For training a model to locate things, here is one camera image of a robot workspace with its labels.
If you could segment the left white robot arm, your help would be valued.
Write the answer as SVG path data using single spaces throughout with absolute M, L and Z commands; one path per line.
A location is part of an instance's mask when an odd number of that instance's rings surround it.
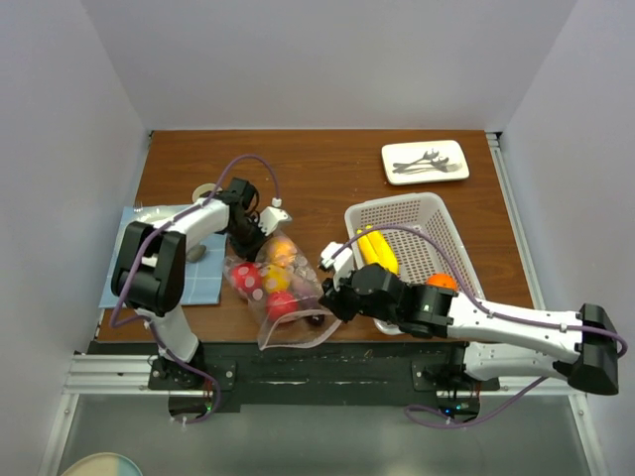
M 234 253 L 255 260 L 267 234 L 257 211 L 259 192 L 233 178 L 229 187 L 208 193 L 164 224 L 133 221 L 125 228 L 111 278 L 117 307 L 135 311 L 158 346 L 159 375 L 184 389 L 208 385 L 204 351 L 185 318 L 187 254 L 213 234 L 224 234 Z

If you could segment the fake red apple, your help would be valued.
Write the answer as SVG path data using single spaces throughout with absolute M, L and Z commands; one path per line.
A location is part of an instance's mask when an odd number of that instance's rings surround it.
M 261 300 L 264 296 L 259 268 L 252 263 L 242 263 L 230 272 L 230 282 L 245 300 Z
M 288 291 L 280 291 L 269 294 L 266 302 L 267 319 L 270 322 L 277 322 L 287 314 L 299 310 L 296 297 Z

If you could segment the fake purple eggplant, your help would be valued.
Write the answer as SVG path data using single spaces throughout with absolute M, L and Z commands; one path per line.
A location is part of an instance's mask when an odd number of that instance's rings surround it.
M 312 281 L 292 276 L 291 290 L 297 304 L 294 314 L 303 318 L 313 328 L 322 327 L 325 314 L 318 302 L 320 288 Z

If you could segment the fake yellow banana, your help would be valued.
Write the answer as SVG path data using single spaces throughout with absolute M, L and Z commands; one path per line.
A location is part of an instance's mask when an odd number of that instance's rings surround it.
M 380 231 L 370 231 L 357 240 L 365 265 L 378 264 L 385 270 L 398 275 L 399 262 L 388 241 Z

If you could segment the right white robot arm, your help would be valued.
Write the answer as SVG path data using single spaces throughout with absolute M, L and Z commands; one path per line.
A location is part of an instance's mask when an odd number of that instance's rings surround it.
M 545 311 L 499 304 L 433 285 L 407 284 L 378 265 L 327 278 L 321 288 L 320 304 L 341 321 L 364 315 L 417 338 L 467 342 L 463 355 L 442 365 L 444 382 L 453 389 L 503 376 L 536 376 L 564 380 L 588 394 L 619 392 L 621 346 L 599 305 Z

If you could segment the fake orange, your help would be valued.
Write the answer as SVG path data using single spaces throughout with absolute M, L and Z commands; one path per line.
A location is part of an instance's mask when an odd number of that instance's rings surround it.
M 454 292 L 458 291 L 457 281 L 451 275 L 444 273 L 436 273 L 431 275 L 427 278 L 426 284 L 429 286 L 452 290 Z

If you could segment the clear zip top bag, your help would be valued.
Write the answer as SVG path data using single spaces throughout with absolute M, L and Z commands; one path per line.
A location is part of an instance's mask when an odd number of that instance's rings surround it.
M 259 324 L 260 350 L 314 348 L 341 326 L 319 304 L 318 275 L 299 246 L 278 231 L 252 261 L 235 255 L 224 258 L 223 276 L 245 301 Z

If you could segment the fake yellow lemon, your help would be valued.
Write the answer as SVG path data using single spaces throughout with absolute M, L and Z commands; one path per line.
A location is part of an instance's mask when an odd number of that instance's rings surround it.
M 262 286 L 268 294 L 286 291 L 291 284 L 291 275 L 284 268 L 267 265 L 261 270 Z

